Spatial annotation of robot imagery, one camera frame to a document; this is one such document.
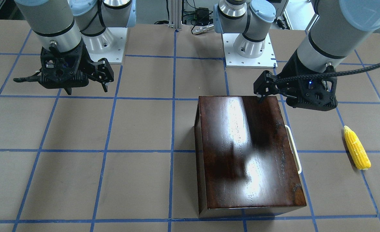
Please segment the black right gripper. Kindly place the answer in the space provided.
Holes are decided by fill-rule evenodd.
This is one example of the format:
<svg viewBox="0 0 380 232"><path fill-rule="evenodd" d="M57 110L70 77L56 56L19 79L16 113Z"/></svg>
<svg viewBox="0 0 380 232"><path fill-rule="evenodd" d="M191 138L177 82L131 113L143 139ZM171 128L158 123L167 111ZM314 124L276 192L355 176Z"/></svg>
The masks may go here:
<svg viewBox="0 0 380 232"><path fill-rule="evenodd" d="M58 42L51 41L41 50L41 76L38 82L47 89L64 89L72 95L72 88L83 88L89 81L102 85L108 92L108 83L114 81L114 71L106 58L94 62L83 41L67 52L58 50Z"/></svg>

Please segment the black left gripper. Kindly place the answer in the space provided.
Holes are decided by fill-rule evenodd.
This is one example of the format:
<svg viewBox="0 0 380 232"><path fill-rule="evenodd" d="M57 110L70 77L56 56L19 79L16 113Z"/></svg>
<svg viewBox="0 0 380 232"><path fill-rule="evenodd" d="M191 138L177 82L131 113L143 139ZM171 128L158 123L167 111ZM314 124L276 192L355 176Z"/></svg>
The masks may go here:
<svg viewBox="0 0 380 232"><path fill-rule="evenodd" d="M313 74L318 72L305 67L297 52L294 52L278 75L264 71L254 82L254 93L258 95L258 103L262 103L269 95L281 94L293 108L334 110L338 106L335 94L337 77L292 79L294 76Z"/></svg>

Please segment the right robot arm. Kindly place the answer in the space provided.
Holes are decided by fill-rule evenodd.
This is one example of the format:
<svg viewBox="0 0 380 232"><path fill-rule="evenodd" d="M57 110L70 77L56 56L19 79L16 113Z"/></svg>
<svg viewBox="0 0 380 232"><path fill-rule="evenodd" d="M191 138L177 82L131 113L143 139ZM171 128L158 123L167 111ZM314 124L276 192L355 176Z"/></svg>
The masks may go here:
<svg viewBox="0 0 380 232"><path fill-rule="evenodd" d="M39 38L41 68L13 81L37 82L47 89L101 84L104 92L114 81L108 60L117 52L118 39L111 28L136 24L135 0L16 0L21 13Z"/></svg>

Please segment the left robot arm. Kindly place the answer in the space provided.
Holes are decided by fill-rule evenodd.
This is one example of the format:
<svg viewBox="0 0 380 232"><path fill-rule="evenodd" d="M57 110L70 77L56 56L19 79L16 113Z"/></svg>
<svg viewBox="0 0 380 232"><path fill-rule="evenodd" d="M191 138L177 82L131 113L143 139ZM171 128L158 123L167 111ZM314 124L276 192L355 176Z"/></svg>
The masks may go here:
<svg viewBox="0 0 380 232"><path fill-rule="evenodd" d="M380 28L380 0L312 0L318 20L283 70L264 71L254 82L258 101L281 94L293 108L329 111L337 107L337 78L380 68L337 72L336 67ZM221 0L213 10L215 32L238 34L234 48L246 58L261 55L265 37L276 17L267 0Z"/></svg>

